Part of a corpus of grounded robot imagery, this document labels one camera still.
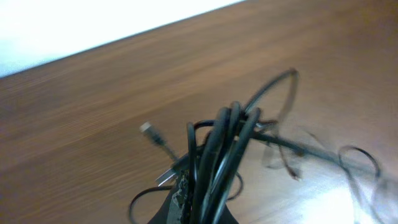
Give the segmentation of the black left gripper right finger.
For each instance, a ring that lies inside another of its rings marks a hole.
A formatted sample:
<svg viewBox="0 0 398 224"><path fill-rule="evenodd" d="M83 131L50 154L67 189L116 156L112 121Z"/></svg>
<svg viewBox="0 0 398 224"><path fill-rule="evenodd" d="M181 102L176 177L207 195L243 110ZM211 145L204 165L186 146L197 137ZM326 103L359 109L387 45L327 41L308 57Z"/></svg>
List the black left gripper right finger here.
<svg viewBox="0 0 398 224"><path fill-rule="evenodd" d="M227 205L224 205L217 224L239 224L239 222L237 221L237 219L235 219L233 214L230 212Z"/></svg>

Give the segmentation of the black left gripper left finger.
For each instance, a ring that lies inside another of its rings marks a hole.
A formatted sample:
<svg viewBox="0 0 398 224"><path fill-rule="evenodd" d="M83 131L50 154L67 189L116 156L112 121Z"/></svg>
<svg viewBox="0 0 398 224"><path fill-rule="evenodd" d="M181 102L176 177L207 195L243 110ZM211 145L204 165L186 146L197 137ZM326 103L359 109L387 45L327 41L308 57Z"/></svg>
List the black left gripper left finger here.
<svg viewBox="0 0 398 224"><path fill-rule="evenodd" d="M192 211L193 180L180 174L159 211L149 224L189 224Z"/></svg>

